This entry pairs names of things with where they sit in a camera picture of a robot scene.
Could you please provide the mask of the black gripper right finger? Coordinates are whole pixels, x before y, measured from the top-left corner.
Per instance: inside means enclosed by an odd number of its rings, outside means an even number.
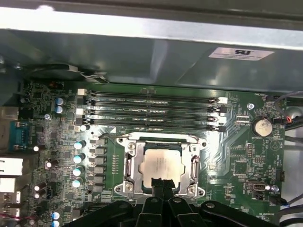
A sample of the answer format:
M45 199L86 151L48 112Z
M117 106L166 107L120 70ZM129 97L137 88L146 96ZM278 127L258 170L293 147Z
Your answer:
M199 207L174 194L172 180L163 181L163 195L170 209L170 227L275 227L261 220L216 201L206 201Z

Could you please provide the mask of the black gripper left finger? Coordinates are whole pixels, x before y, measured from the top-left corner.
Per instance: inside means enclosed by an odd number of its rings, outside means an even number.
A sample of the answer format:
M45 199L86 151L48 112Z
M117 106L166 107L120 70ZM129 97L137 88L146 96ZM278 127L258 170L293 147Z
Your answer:
M142 206L116 201L71 222L72 227L161 227L164 183L152 179L152 196Z

